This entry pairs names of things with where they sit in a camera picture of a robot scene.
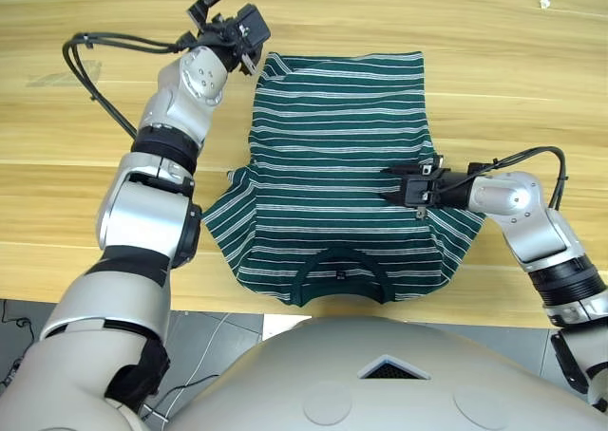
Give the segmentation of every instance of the t-shirt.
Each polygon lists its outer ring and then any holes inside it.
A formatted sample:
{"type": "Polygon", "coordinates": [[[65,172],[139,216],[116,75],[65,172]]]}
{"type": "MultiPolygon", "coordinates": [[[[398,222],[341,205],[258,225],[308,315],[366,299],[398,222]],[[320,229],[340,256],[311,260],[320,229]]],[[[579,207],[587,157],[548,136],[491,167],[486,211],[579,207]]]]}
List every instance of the t-shirt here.
{"type": "Polygon", "coordinates": [[[393,206],[397,163],[430,163],[421,53],[270,53],[257,82],[249,165],[203,216],[243,286],[303,306],[335,293],[380,303],[448,283],[483,217],[393,206]]]}

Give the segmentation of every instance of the robotic arm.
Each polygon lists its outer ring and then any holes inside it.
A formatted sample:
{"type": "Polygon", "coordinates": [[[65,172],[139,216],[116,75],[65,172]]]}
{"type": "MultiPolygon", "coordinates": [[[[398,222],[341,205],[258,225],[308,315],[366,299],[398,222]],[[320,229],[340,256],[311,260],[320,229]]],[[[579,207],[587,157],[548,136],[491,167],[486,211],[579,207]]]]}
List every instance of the robotic arm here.
{"type": "MultiPolygon", "coordinates": [[[[524,172],[487,176],[482,172],[500,167],[480,163],[469,164],[467,173],[457,173],[442,168],[442,162],[438,156],[432,164],[384,170],[402,181],[398,192],[383,197],[416,208],[420,218],[427,208],[450,207],[485,213],[498,223],[507,246],[540,294],[549,320],[561,328],[551,343],[566,380],[586,393],[590,404],[606,411],[608,290],[574,231],[556,209],[547,207],[536,177],[524,172]]],[[[560,175],[554,196],[561,195],[564,180],[560,175]]]]}
{"type": "Polygon", "coordinates": [[[235,18],[217,15],[207,24],[217,1],[188,10],[199,38],[184,34],[189,50],[161,70],[104,198],[102,258],[68,288],[3,395],[3,429],[147,429],[137,411],[169,367],[169,273],[194,256],[199,241],[197,158],[228,73],[241,63],[253,74],[270,37],[249,4],[235,18]]]}

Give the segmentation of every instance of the white stripe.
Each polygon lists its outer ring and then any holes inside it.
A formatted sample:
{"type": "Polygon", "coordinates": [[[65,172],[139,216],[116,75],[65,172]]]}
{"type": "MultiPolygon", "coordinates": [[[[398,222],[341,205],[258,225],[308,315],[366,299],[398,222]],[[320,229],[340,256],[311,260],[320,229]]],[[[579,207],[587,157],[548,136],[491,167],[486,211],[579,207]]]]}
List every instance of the white stripe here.
{"type": "Polygon", "coordinates": [[[344,166],[329,166],[315,167],[308,165],[274,165],[269,162],[256,162],[257,167],[266,168],[268,170],[276,170],[278,172],[314,172],[314,173],[336,173],[336,172],[351,172],[351,173],[376,173],[384,170],[386,167],[344,167],[344,166]]]}
{"type": "MultiPolygon", "coordinates": [[[[270,57],[271,55],[276,55],[276,53],[269,53],[268,56],[270,57]]],[[[354,58],[341,58],[341,57],[337,57],[337,58],[327,58],[327,59],[321,59],[321,58],[304,58],[301,56],[285,56],[284,59],[289,59],[290,61],[309,61],[309,62],[319,62],[319,63],[325,63],[325,62],[333,62],[334,59],[343,59],[343,60],[348,60],[348,61],[364,61],[366,59],[384,59],[384,60],[391,60],[391,61],[416,61],[418,59],[423,59],[423,55],[421,52],[417,52],[417,53],[404,53],[404,54],[382,54],[382,53],[372,53],[372,54],[366,54],[364,56],[357,56],[354,58]]]]}
{"type": "Polygon", "coordinates": [[[459,220],[459,219],[457,219],[456,217],[454,217],[453,215],[451,215],[451,214],[449,213],[449,211],[446,211],[446,210],[438,210],[438,211],[437,211],[437,213],[440,213],[442,216],[444,216],[444,218],[445,218],[445,217],[449,217],[450,219],[452,219],[454,222],[456,222],[456,223],[458,224],[458,227],[465,227],[465,229],[467,229],[468,231],[474,232],[474,230],[473,230],[473,229],[472,229],[472,228],[471,228],[469,225],[467,225],[467,224],[466,224],[465,222],[463,222],[462,220],[459,220]]]}
{"type": "MultiPolygon", "coordinates": [[[[359,124],[362,123],[361,121],[348,121],[348,122],[359,123],[359,124]]],[[[420,127],[387,127],[387,128],[376,128],[376,129],[359,129],[357,127],[352,127],[350,129],[332,129],[332,130],[327,130],[327,129],[291,130],[291,129],[281,129],[281,128],[276,128],[276,127],[269,127],[266,125],[260,125],[260,126],[253,126],[251,128],[251,131],[254,133],[270,132],[273,134],[283,134],[287,137],[287,138],[270,137],[270,138],[264,139],[265,141],[267,141],[267,140],[274,140],[274,139],[291,140],[291,139],[289,139],[289,137],[292,137],[292,136],[310,136],[310,135],[316,135],[316,136],[334,136],[334,135],[339,136],[339,135],[345,135],[345,134],[350,135],[350,136],[352,136],[352,135],[359,136],[359,135],[366,135],[366,134],[399,135],[399,134],[418,134],[420,132],[424,132],[425,135],[427,135],[428,126],[421,125],[420,127]]],[[[335,139],[335,140],[323,140],[323,141],[344,141],[344,140],[335,139]]],[[[386,140],[368,139],[368,140],[361,140],[361,141],[386,141],[386,140]]]]}
{"type": "MultiPolygon", "coordinates": [[[[422,147],[428,147],[431,148],[432,144],[428,141],[423,142],[422,146],[420,148],[418,148],[418,146],[416,146],[413,151],[413,153],[417,153],[419,149],[422,149],[422,147]]],[[[317,156],[314,158],[285,158],[285,157],[281,157],[281,156],[271,156],[269,154],[264,154],[264,153],[259,153],[259,152],[255,152],[254,153],[254,157],[263,157],[263,158],[268,158],[268,159],[278,159],[278,160],[304,160],[307,162],[313,161],[313,160],[320,160],[321,162],[324,161],[336,161],[336,162],[379,162],[379,161],[383,161],[383,162],[403,162],[405,160],[413,160],[414,158],[412,157],[400,157],[400,158],[375,158],[375,159],[360,159],[360,158],[347,158],[347,159],[340,159],[340,158],[327,158],[327,157],[322,157],[322,156],[317,156]]],[[[386,167],[379,167],[378,171],[385,169],[386,167]]]]}
{"type": "Polygon", "coordinates": [[[224,225],[231,225],[231,224],[232,224],[232,222],[231,222],[231,221],[232,221],[232,219],[233,219],[233,218],[235,218],[235,217],[238,217],[238,215],[239,215],[239,214],[240,214],[242,211],[246,210],[246,209],[247,209],[247,207],[248,207],[248,206],[251,206],[251,205],[253,205],[253,206],[254,206],[254,210],[255,210],[255,205],[256,205],[256,203],[255,203],[253,200],[252,200],[252,201],[248,201],[247,203],[245,203],[244,205],[242,205],[240,208],[238,208],[238,209],[237,209],[235,212],[233,212],[232,214],[228,215],[228,217],[226,217],[224,220],[222,220],[222,221],[220,222],[220,224],[216,225],[216,226],[213,228],[214,232],[216,232],[216,231],[220,230],[220,229],[221,229],[221,227],[222,227],[222,226],[224,226],[224,225]]]}
{"type": "Polygon", "coordinates": [[[411,222],[415,220],[414,217],[408,217],[406,219],[397,218],[397,219],[327,219],[327,218],[315,218],[315,217],[277,217],[274,215],[258,215],[256,218],[258,219],[271,219],[271,220],[306,220],[306,221],[321,221],[321,222],[368,222],[373,224],[378,224],[379,222],[411,222]]]}
{"type": "Polygon", "coordinates": [[[388,96],[407,96],[411,95],[413,89],[404,89],[401,91],[385,91],[385,92],[326,92],[326,91],[281,91],[278,89],[270,89],[268,87],[259,87],[256,89],[257,94],[264,96],[283,97],[286,99],[320,98],[320,99],[378,99],[388,96]]]}
{"type": "MultiPolygon", "coordinates": [[[[257,240],[262,240],[262,241],[272,241],[272,242],[279,242],[279,243],[286,243],[286,242],[297,242],[297,243],[319,243],[319,239],[300,239],[300,238],[270,238],[267,236],[256,236],[257,240]]],[[[399,243],[404,244],[404,243],[409,243],[409,242],[414,242],[414,241],[432,241],[431,238],[407,238],[407,239],[341,239],[341,238],[323,238],[322,240],[324,243],[351,243],[351,244],[355,244],[355,243],[375,243],[375,244],[387,244],[387,243],[399,243]]],[[[435,261],[439,261],[439,260],[429,260],[428,262],[435,262],[435,261]]]]}
{"type": "Polygon", "coordinates": [[[277,227],[273,225],[257,224],[256,228],[260,232],[271,232],[275,234],[298,233],[306,230],[309,234],[420,234],[428,231],[427,227],[391,227],[387,230],[386,227],[297,227],[284,226],[277,227]]]}
{"type": "Polygon", "coordinates": [[[221,243],[228,236],[230,236],[231,234],[233,234],[236,230],[240,229],[243,225],[245,225],[248,222],[251,222],[254,219],[254,214],[255,213],[256,213],[256,208],[254,208],[248,214],[244,215],[237,223],[235,223],[235,225],[233,225],[232,227],[230,227],[223,234],[220,234],[220,235],[216,236],[216,241],[218,242],[218,244],[221,243]]]}
{"type": "Polygon", "coordinates": [[[316,110],[316,111],[285,111],[273,110],[263,106],[254,106],[254,113],[265,113],[268,115],[278,116],[279,118],[310,118],[316,116],[354,116],[354,115],[419,115],[424,114],[424,108],[360,108],[348,110],[316,110]]]}
{"type": "Polygon", "coordinates": [[[281,191],[311,191],[311,192],[397,192],[399,186],[377,186],[377,187],[353,187],[353,186],[307,186],[303,184],[279,184],[260,182],[257,184],[258,189],[273,189],[281,191]]]}
{"type": "MultiPolygon", "coordinates": [[[[230,263],[235,257],[237,257],[243,251],[245,246],[247,246],[247,243],[249,243],[249,241],[251,241],[255,237],[256,237],[255,230],[252,230],[251,232],[249,232],[247,234],[247,236],[245,237],[245,239],[243,239],[242,243],[240,243],[240,245],[236,249],[234,249],[231,253],[226,255],[226,261],[230,263]]],[[[238,238],[232,240],[230,243],[228,243],[226,246],[224,246],[223,247],[224,252],[225,253],[228,252],[228,247],[237,240],[238,240],[238,238]]]]}
{"type": "MultiPolygon", "coordinates": [[[[264,80],[271,80],[271,81],[277,81],[277,80],[281,80],[285,78],[285,75],[278,75],[278,76],[272,76],[272,75],[268,75],[266,72],[263,72],[263,74],[265,74],[266,76],[264,77],[264,80]]],[[[351,87],[364,87],[366,89],[378,89],[381,87],[386,87],[388,89],[403,89],[405,91],[408,92],[409,95],[411,96],[425,96],[425,91],[423,89],[411,89],[412,84],[341,84],[341,83],[314,83],[314,82],[286,82],[286,81],[281,81],[280,85],[289,85],[289,84],[293,84],[295,86],[301,87],[301,86],[323,86],[326,87],[328,89],[336,89],[336,88],[351,88],[351,87]]],[[[356,96],[357,93],[356,92],[345,92],[344,94],[347,95],[352,95],[352,96],[356,96]]],[[[431,93],[431,94],[438,94],[438,95],[442,95],[445,93],[431,93]]]]}
{"type": "Polygon", "coordinates": [[[435,222],[440,227],[443,227],[444,229],[446,229],[448,232],[450,232],[457,238],[462,239],[463,241],[467,242],[468,244],[473,242],[473,240],[471,238],[469,238],[466,234],[463,234],[462,232],[456,230],[455,227],[453,227],[452,225],[450,225],[447,222],[445,222],[444,220],[442,220],[440,217],[435,215],[433,212],[428,212],[427,214],[428,214],[429,219],[431,219],[433,222],[435,222]]]}
{"type": "Polygon", "coordinates": [[[346,105],[356,105],[356,106],[378,105],[378,104],[390,105],[391,103],[406,103],[408,105],[412,105],[412,104],[421,105],[424,102],[423,101],[394,100],[394,101],[344,102],[344,103],[298,103],[298,102],[277,103],[277,102],[270,102],[270,101],[257,101],[256,106],[261,106],[263,103],[268,104],[268,105],[274,105],[274,106],[322,106],[322,107],[326,107],[326,108],[331,107],[331,106],[337,106],[337,107],[345,108],[346,105]]]}
{"type": "Polygon", "coordinates": [[[268,146],[266,144],[252,141],[249,143],[252,148],[268,149],[278,153],[327,153],[327,154],[349,154],[349,153],[412,153],[420,151],[425,146],[430,146],[428,141],[423,141],[415,146],[344,146],[344,147],[317,147],[304,145],[277,145],[268,146]]]}
{"type": "MultiPolygon", "coordinates": [[[[384,74],[384,73],[371,73],[371,72],[352,72],[348,70],[325,70],[320,68],[305,68],[297,71],[298,76],[305,77],[323,77],[323,78],[332,78],[334,80],[339,78],[348,78],[348,79],[359,79],[359,80],[382,80],[387,82],[400,82],[400,81],[419,81],[422,83],[424,79],[424,74],[422,73],[392,73],[392,74],[384,74]]],[[[336,82],[332,82],[332,84],[340,85],[339,80],[336,82]]]]}
{"type": "MultiPolygon", "coordinates": [[[[221,197],[221,199],[224,200],[228,196],[230,196],[230,194],[232,194],[232,192],[234,192],[236,190],[239,190],[240,189],[240,185],[242,184],[243,180],[245,180],[245,176],[246,175],[247,174],[243,173],[243,177],[240,179],[240,182],[238,183],[238,185],[235,186],[235,188],[232,191],[229,191],[226,194],[224,194],[221,197]]],[[[208,224],[209,222],[211,222],[214,219],[216,219],[218,216],[222,216],[226,211],[230,210],[233,206],[237,205],[241,200],[243,200],[244,198],[246,198],[247,196],[249,196],[253,191],[254,191],[254,184],[253,184],[253,182],[250,182],[249,185],[247,186],[247,189],[245,189],[245,192],[243,192],[242,194],[236,196],[232,200],[229,200],[224,205],[222,205],[219,208],[217,208],[213,213],[206,214],[204,216],[204,218],[202,219],[202,221],[205,224],[208,224]]]]}
{"type": "Polygon", "coordinates": [[[257,208],[262,211],[284,211],[302,213],[404,213],[411,209],[399,206],[304,206],[304,205],[280,205],[275,203],[259,203],[257,208]]]}
{"type": "MultiPolygon", "coordinates": [[[[394,122],[394,123],[398,123],[398,124],[403,124],[403,123],[406,123],[406,122],[424,122],[425,125],[423,125],[422,127],[406,127],[406,128],[416,129],[416,132],[418,131],[417,129],[428,128],[428,126],[426,125],[427,118],[424,118],[424,117],[421,118],[421,119],[419,119],[419,120],[365,120],[365,122],[361,122],[361,121],[358,121],[358,120],[332,120],[332,121],[285,121],[285,120],[281,120],[281,121],[277,121],[277,120],[272,120],[270,118],[264,118],[263,116],[259,116],[259,117],[254,117],[253,121],[254,122],[263,122],[263,121],[266,121],[266,122],[276,122],[280,126],[290,125],[290,124],[295,124],[295,125],[299,126],[299,125],[303,125],[303,124],[313,124],[313,125],[331,124],[331,125],[335,125],[335,124],[345,124],[345,123],[346,124],[348,124],[348,123],[350,123],[350,124],[363,124],[363,123],[364,124],[370,124],[370,123],[374,123],[374,122],[381,122],[382,124],[386,124],[386,123],[390,123],[390,122],[394,122]]],[[[408,130],[401,131],[399,129],[400,129],[399,127],[390,127],[390,128],[386,128],[387,132],[381,132],[381,133],[389,133],[390,134],[390,133],[393,133],[393,132],[394,133],[400,133],[400,132],[408,133],[409,132],[408,130]]],[[[312,132],[320,132],[321,130],[327,130],[327,129],[316,129],[316,130],[314,130],[312,132]]],[[[333,128],[330,129],[330,130],[331,131],[337,130],[338,132],[340,131],[340,129],[333,129],[333,128]]],[[[371,132],[382,131],[382,129],[379,129],[379,128],[372,128],[372,129],[356,129],[356,132],[359,133],[359,132],[363,132],[363,131],[366,131],[366,130],[370,130],[371,132]]],[[[290,133],[294,132],[294,131],[292,131],[290,129],[284,129],[284,128],[283,129],[277,129],[277,131],[279,131],[279,132],[290,132],[290,133]]]]}
{"type": "Polygon", "coordinates": [[[274,175],[265,175],[262,173],[258,173],[256,171],[253,171],[253,173],[256,175],[257,178],[269,178],[270,180],[273,179],[303,179],[303,180],[308,180],[308,181],[332,181],[332,182],[336,182],[336,181],[366,181],[366,182],[394,182],[396,179],[398,178],[380,178],[380,179],[373,179],[373,178],[320,178],[320,177],[315,177],[315,178],[305,178],[305,177],[293,177],[293,176],[274,176],[274,175]]]}
{"type": "MultiPolygon", "coordinates": [[[[252,253],[274,253],[280,255],[316,255],[321,251],[325,251],[325,249],[316,248],[316,249],[306,249],[306,248],[270,248],[268,246],[254,246],[252,249],[252,253]]],[[[404,248],[404,249],[357,249],[357,251],[361,253],[366,253],[367,255],[419,255],[421,253],[437,253],[437,249],[435,247],[430,248],[404,248]]]]}

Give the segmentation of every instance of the wooden table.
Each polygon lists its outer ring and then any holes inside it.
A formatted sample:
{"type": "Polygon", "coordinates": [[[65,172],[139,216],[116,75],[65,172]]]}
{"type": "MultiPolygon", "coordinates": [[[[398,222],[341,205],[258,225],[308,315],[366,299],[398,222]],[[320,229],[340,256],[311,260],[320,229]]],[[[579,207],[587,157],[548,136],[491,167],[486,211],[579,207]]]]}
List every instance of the wooden table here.
{"type": "MultiPolygon", "coordinates": [[[[68,74],[61,44],[82,30],[175,40],[195,0],[0,0],[0,296],[57,301],[100,255],[98,205],[129,138],[68,74]]],[[[422,50],[427,112],[449,165],[555,144],[568,158],[562,210],[591,258],[608,269],[606,0],[224,0],[259,6],[266,50],[360,55],[422,50]]],[[[100,89],[133,122],[171,57],[84,51],[100,89]]],[[[211,205],[225,173],[248,160],[255,80],[231,76],[197,172],[211,205]]],[[[554,184],[551,156],[521,169],[554,184]]],[[[540,298],[488,221],[453,283],[409,303],[326,297],[303,309],[242,288],[211,236],[173,275],[175,309],[370,313],[430,322],[545,327],[540,298]]]]}

